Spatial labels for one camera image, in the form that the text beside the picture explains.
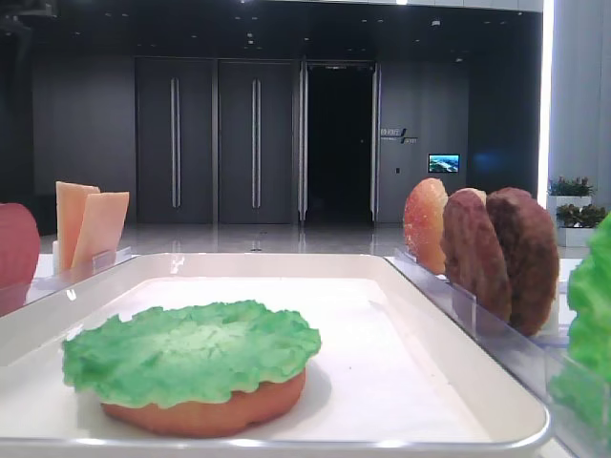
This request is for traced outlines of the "lower potted plant planter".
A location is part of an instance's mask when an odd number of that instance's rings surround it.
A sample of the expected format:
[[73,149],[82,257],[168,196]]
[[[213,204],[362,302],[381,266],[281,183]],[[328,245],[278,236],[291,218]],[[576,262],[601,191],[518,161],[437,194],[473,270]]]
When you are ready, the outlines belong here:
[[604,207],[593,204],[582,207],[561,205],[557,209],[558,244],[563,247],[586,247],[594,230],[607,214]]

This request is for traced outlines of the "bottom bun slice on tray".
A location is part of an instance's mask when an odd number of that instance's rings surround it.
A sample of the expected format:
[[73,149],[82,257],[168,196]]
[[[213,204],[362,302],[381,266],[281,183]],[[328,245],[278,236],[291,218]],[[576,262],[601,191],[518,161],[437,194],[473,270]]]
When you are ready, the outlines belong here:
[[167,408],[156,404],[135,408],[103,403],[101,407],[106,415],[157,435],[219,438],[285,415],[300,400],[305,383],[302,371],[283,383],[264,382],[250,393],[235,391],[221,404],[192,401]]

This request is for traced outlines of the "front orange cheese slice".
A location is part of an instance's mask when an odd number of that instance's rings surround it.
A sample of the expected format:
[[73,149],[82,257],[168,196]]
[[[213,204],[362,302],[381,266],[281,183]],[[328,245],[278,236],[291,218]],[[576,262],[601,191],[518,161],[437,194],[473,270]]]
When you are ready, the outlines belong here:
[[76,240],[72,268],[104,252],[115,252],[129,206],[129,192],[89,194]]

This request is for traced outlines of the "outer brown meat patty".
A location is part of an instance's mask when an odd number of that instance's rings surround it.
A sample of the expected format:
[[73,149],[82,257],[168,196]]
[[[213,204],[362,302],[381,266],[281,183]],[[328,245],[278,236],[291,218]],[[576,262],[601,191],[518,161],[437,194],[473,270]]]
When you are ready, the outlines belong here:
[[506,187],[486,202],[512,288],[510,325],[525,336],[547,322],[557,292],[559,257],[550,214],[525,190]]

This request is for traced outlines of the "dark double door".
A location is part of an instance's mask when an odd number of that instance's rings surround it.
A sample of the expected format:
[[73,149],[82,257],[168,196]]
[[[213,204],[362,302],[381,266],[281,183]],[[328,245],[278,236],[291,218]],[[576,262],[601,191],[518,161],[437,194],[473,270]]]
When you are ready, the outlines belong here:
[[297,220],[297,65],[140,58],[137,219]]

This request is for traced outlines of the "right clear acrylic rail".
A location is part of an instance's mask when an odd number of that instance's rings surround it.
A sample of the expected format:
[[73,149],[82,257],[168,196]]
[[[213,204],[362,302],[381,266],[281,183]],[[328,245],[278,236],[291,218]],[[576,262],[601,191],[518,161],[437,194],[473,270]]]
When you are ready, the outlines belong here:
[[403,249],[390,262],[552,413],[555,439],[571,457],[610,455],[610,384],[568,355],[560,331],[526,338],[471,293],[419,265]]

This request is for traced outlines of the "inner brown meat patty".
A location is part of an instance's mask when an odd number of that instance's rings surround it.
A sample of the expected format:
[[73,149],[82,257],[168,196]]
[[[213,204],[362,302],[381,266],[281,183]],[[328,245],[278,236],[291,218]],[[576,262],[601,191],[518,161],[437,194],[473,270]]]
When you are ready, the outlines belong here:
[[502,322],[509,321],[512,289],[483,192],[462,188],[448,198],[441,248],[450,282],[472,293],[481,307]]

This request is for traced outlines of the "green lettuce leaf in holder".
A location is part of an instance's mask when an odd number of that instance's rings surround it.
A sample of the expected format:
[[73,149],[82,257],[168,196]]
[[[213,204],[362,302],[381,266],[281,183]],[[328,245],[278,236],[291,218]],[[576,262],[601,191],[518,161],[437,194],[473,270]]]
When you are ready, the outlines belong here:
[[570,363],[552,380],[551,392],[609,439],[610,219],[598,226],[588,246],[589,255],[568,279],[567,302],[576,313],[568,332]]

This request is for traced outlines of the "orange cheese slice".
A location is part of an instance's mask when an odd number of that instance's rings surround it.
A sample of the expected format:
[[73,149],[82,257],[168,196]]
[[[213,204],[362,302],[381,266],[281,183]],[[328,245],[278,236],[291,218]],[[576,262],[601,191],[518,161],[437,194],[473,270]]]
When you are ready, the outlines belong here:
[[76,240],[72,268],[104,252],[115,252],[129,206],[129,192],[89,194]]
[[99,194],[97,186],[64,181],[55,183],[59,271],[72,267],[88,195]]

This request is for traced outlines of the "wall display screen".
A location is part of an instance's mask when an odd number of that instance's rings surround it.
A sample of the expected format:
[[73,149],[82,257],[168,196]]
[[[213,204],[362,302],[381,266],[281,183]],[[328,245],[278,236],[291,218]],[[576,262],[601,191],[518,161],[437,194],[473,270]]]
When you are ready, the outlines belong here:
[[431,174],[457,174],[460,155],[429,155],[428,172]]

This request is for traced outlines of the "white rectangular tray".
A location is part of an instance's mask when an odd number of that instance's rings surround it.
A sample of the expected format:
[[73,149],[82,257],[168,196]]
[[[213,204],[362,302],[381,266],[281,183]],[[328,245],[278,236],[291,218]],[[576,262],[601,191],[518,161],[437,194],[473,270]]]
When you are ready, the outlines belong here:
[[[109,317],[248,299],[322,337],[301,400],[274,422],[161,438],[63,384],[63,340]],[[376,256],[143,255],[1,321],[5,457],[534,457],[551,434],[544,403]]]

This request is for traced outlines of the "left clear acrylic rail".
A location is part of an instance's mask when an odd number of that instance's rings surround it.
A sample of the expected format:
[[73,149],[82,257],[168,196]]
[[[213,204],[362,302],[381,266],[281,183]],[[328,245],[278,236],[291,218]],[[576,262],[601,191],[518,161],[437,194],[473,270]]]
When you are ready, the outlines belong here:
[[4,287],[1,289],[1,316],[4,317],[57,291],[70,289],[78,282],[87,280],[134,257],[131,248],[127,247],[118,250],[114,255],[100,254],[91,262],[81,264],[73,270],[48,277],[34,278],[29,283]]

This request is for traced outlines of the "brown meat patty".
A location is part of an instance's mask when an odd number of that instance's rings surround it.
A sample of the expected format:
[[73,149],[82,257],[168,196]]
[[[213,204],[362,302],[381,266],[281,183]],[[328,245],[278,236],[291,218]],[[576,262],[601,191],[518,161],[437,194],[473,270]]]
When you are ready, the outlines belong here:
[[509,321],[512,289],[483,192],[462,188],[448,198],[441,248],[450,282],[472,293],[481,307],[502,322]]
[[525,336],[547,322],[557,292],[559,257],[550,214],[525,190],[506,187],[486,202],[512,288],[510,325]]

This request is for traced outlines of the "green lettuce leaf on tray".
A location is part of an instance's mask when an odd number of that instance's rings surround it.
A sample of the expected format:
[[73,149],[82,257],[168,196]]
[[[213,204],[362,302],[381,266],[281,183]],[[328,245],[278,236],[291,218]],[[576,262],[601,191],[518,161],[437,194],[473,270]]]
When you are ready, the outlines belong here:
[[222,404],[299,375],[322,338],[297,311],[254,300],[118,315],[62,343],[63,382],[106,404]]

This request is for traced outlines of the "potted plant planter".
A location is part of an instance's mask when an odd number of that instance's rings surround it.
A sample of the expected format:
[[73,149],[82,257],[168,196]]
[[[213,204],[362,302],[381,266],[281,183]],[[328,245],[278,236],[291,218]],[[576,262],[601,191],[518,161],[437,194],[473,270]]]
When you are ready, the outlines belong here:
[[561,205],[557,209],[558,244],[563,247],[586,247],[594,230],[607,214],[604,207],[593,204],[582,207]]
[[547,209],[555,218],[558,208],[563,205],[574,205],[582,208],[592,203],[594,188],[588,177],[550,178],[548,181]]

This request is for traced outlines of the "clear acrylic rail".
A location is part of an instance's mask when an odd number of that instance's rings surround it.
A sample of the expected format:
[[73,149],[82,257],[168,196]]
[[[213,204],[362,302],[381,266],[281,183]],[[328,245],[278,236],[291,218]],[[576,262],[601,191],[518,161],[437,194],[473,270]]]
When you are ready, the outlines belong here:
[[571,457],[610,455],[610,384],[568,355],[560,331],[526,338],[471,293],[419,265],[403,249],[390,262],[552,413],[555,439]]
[[4,317],[57,291],[70,289],[78,282],[87,280],[134,257],[131,248],[127,247],[118,250],[114,255],[100,254],[91,262],[81,264],[73,270],[48,277],[34,278],[29,283],[4,287],[1,289],[1,316]]

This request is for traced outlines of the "rear orange cheese slice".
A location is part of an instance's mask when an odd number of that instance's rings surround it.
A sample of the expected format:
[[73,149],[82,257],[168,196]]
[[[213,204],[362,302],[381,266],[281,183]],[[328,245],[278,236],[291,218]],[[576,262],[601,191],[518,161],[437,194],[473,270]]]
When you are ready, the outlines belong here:
[[99,194],[97,186],[64,181],[55,183],[59,271],[72,267],[88,195]]

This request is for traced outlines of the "upper potted plant planter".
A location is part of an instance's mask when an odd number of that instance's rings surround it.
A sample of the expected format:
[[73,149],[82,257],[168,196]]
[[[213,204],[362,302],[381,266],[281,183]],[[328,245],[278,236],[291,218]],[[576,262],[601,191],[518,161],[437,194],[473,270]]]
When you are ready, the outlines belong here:
[[594,188],[588,177],[550,178],[548,181],[547,209],[555,218],[558,208],[563,205],[574,205],[582,208],[592,203]]

